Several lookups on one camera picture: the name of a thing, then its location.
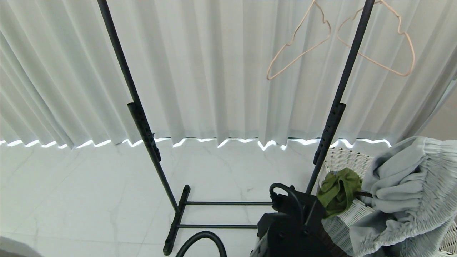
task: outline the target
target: white tile floor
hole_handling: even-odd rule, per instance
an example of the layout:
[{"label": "white tile floor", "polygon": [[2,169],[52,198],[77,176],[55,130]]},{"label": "white tile floor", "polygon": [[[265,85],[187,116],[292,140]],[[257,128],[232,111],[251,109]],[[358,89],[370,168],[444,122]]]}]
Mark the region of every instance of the white tile floor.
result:
[{"label": "white tile floor", "polygon": [[[194,201],[268,201],[274,182],[305,190],[317,147],[289,141],[285,150],[272,145],[262,151],[256,141],[234,140],[217,148],[214,140],[195,139],[175,148],[170,140],[157,144],[177,201],[185,184]],[[386,148],[384,143],[354,145],[368,155]],[[0,150],[3,237],[43,257],[162,256],[174,212],[143,144],[77,150],[3,144]],[[256,224],[270,211],[268,206],[189,206],[182,222]],[[198,231],[181,230],[172,256]],[[212,231],[228,256],[248,256],[255,244],[255,230]],[[186,256],[218,255],[215,245],[202,240]]]}]

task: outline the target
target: curtain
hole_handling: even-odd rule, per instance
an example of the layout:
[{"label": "curtain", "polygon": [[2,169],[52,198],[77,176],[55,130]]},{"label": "curtain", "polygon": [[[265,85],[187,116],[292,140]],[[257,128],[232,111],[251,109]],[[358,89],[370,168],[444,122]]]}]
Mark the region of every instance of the curtain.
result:
[{"label": "curtain", "polygon": [[[123,51],[156,138],[259,138],[266,144],[322,133],[349,48],[336,29],[363,0],[318,0],[332,33],[275,79],[277,51],[311,1],[109,1]],[[336,137],[412,135],[427,120],[457,70],[457,2],[387,1],[414,45],[401,77],[358,56],[343,96]],[[8,1],[1,8],[0,138],[78,146],[139,135],[131,101],[95,1]],[[360,15],[340,37],[351,44]],[[361,52],[402,73],[411,63],[397,18],[375,5]],[[273,65],[276,73],[328,36],[314,6]]]}]

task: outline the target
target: light gray garment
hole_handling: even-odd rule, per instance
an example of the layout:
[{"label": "light gray garment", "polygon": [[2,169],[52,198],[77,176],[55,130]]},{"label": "light gray garment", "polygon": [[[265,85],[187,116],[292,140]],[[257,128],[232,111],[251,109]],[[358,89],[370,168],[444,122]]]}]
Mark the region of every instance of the light gray garment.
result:
[{"label": "light gray garment", "polygon": [[396,144],[373,161],[362,190],[375,212],[350,227],[356,257],[432,256],[457,215],[457,140]]}]

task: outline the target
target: black metal garment rack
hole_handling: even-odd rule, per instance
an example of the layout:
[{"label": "black metal garment rack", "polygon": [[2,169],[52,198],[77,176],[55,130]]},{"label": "black metal garment rack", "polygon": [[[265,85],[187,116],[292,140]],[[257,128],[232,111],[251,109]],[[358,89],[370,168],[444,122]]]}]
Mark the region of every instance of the black metal garment rack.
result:
[{"label": "black metal garment rack", "polygon": [[[164,254],[170,255],[173,250],[173,245],[175,243],[176,235],[180,228],[201,228],[201,229],[257,229],[257,225],[191,225],[191,224],[181,224],[181,219],[184,214],[184,209],[187,205],[271,205],[271,202],[193,202],[188,201],[189,193],[191,188],[189,185],[185,185],[184,189],[182,190],[182,195],[177,203],[173,193],[171,191],[170,185],[165,177],[164,171],[162,166],[160,165],[161,157],[159,153],[159,149],[157,148],[155,141],[154,141],[154,134],[151,131],[149,123],[146,119],[146,115],[144,113],[143,105],[141,104],[140,97],[136,90],[135,84],[133,82],[132,75],[130,74],[130,70],[127,65],[127,61],[125,59],[121,43],[119,42],[119,37],[117,36],[116,28],[114,26],[114,22],[112,20],[108,3],[106,0],[97,0],[98,5],[103,16],[103,20],[105,22],[106,29],[111,39],[112,46],[114,48],[114,52],[116,53],[117,60],[121,67],[122,73],[124,75],[124,79],[127,83],[128,89],[132,96],[133,102],[127,104],[128,109],[135,121],[135,124],[138,128],[138,131],[143,139],[144,146],[149,153],[152,163],[155,166],[157,174],[159,175],[160,181],[164,186],[165,192],[170,200],[171,205],[175,211],[175,218],[170,226],[170,231],[168,236],[165,240],[164,246]],[[363,7],[362,15],[357,27],[356,34],[354,36],[354,40],[352,42],[351,49],[349,51],[349,55],[346,61],[346,65],[343,70],[343,74],[341,76],[340,83],[338,85],[338,89],[336,91],[335,99],[333,100],[332,107],[330,109],[329,116],[327,118],[327,122],[325,124],[324,131],[322,133],[322,137],[320,139],[320,143],[316,154],[314,155],[313,163],[315,164],[313,173],[311,175],[311,180],[309,181],[308,188],[306,193],[311,193],[314,184],[316,183],[317,177],[319,175],[319,171],[324,163],[325,156],[329,150],[331,141],[335,135],[336,129],[338,124],[340,123],[341,117],[343,116],[344,109],[346,105],[341,103],[341,98],[343,97],[343,93],[348,82],[349,76],[352,71],[352,67],[354,66],[354,62],[357,57],[357,52],[359,51],[360,44],[363,39],[363,35],[365,33],[365,29],[368,24],[368,20],[370,18],[371,11],[373,9],[375,0],[366,0],[365,5]]]}]

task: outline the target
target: pink wire hanger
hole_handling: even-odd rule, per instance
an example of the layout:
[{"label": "pink wire hanger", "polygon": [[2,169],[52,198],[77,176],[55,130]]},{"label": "pink wire hanger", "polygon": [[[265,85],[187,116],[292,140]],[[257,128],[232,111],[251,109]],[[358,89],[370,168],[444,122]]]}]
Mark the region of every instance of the pink wire hanger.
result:
[{"label": "pink wire hanger", "polygon": [[[298,29],[301,27],[301,25],[303,24],[303,21],[305,20],[306,16],[308,16],[309,14],[309,11],[311,10],[311,7],[313,7],[313,5],[316,5],[321,14],[322,14],[322,23],[327,23],[327,25],[329,26],[329,35],[326,39],[324,39],[323,41],[321,41],[320,43],[318,43],[317,45],[311,47],[310,49],[306,50],[305,52],[301,53],[299,56],[297,56],[292,62],[290,62],[288,65],[286,65],[282,70],[280,70],[278,73],[274,74],[273,76],[270,77],[270,70],[271,70],[271,67],[273,66],[273,63],[276,61],[276,59],[278,58],[279,54],[284,50],[285,47],[287,46],[290,46],[293,44],[293,41],[295,40],[295,35],[297,34],[297,31]],[[332,32],[332,28],[330,27],[330,23],[328,20],[325,19],[325,15],[324,15],[324,11],[322,10],[322,8],[319,6],[319,4],[317,3],[316,0],[313,0],[313,2],[311,3],[311,5],[309,6],[308,10],[306,11],[305,13],[305,16],[303,16],[303,19],[302,21],[299,23],[299,25],[297,26],[297,28],[295,29],[294,33],[293,33],[293,36],[292,36],[292,40],[290,41],[290,43],[286,43],[285,45],[283,45],[281,47],[281,49],[279,50],[279,52],[276,54],[276,56],[273,58],[273,60],[271,61],[270,63],[270,66],[268,67],[268,71],[266,73],[266,79],[268,80],[272,80],[274,79],[276,76],[278,76],[280,73],[282,73],[285,69],[289,68],[290,65],[292,65],[294,62],[296,62],[298,59],[300,59],[302,56],[304,56],[307,52],[313,50],[314,48],[318,47],[320,44],[324,43],[325,41],[327,41],[329,38],[330,38],[330,34]]]},{"label": "pink wire hanger", "polygon": [[[414,53],[413,43],[411,42],[411,39],[409,38],[409,35],[408,35],[406,32],[400,32],[401,16],[400,16],[398,13],[397,13],[390,5],[388,5],[384,0],[376,1],[374,4],[384,4],[384,5],[385,5],[385,6],[386,6],[386,7],[387,7],[387,8],[388,8],[397,18],[398,18],[398,20],[399,20],[399,25],[398,25],[397,33],[398,33],[399,35],[405,35],[406,39],[408,40],[409,48],[411,49],[411,55],[412,55],[412,57],[413,57],[413,60],[412,60],[412,62],[411,62],[411,66],[409,67],[408,72],[406,72],[405,74],[402,74],[402,73],[399,73],[398,71],[395,71],[395,70],[393,70],[393,69],[391,69],[391,68],[389,68],[389,67],[387,67],[387,66],[385,66],[385,65],[380,64],[379,62],[377,62],[377,61],[375,61],[375,60],[369,58],[368,56],[366,56],[366,55],[364,55],[364,54],[362,54],[362,53],[360,53],[360,52],[358,52],[358,54],[359,54],[360,56],[362,56],[363,58],[369,60],[370,62],[372,62],[372,63],[374,63],[374,64],[376,64],[376,65],[379,65],[379,66],[383,67],[384,69],[386,69],[386,70],[388,70],[388,71],[391,71],[391,72],[393,72],[393,73],[395,73],[395,74],[397,74],[397,75],[399,75],[399,76],[406,77],[406,76],[408,76],[409,74],[411,74],[411,72],[413,71],[414,62],[415,62],[415,59],[416,59],[416,55],[415,55],[415,53]],[[338,38],[343,44],[345,44],[345,45],[346,45],[347,47],[349,47],[349,48],[351,48],[351,46],[350,46],[349,44],[347,44],[346,42],[344,42],[344,41],[340,38],[340,29],[341,29],[341,27],[343,26],[343,24],[346,23],[346,21],[348,21],[348,20],[352,20],[352,21],[353,21],[353,20],[356,18],[357,14],[358,14],[360,11],[362,11],[362,9],[363,9],[363,8],[358,9],[353,17],[349,17],[349,18],[347,18],[345,21],[343,21],[343,23],[340,25],[340,27],[338,28],[338,30],[337,30],[337,32],[336,32],[337,38]]]}]

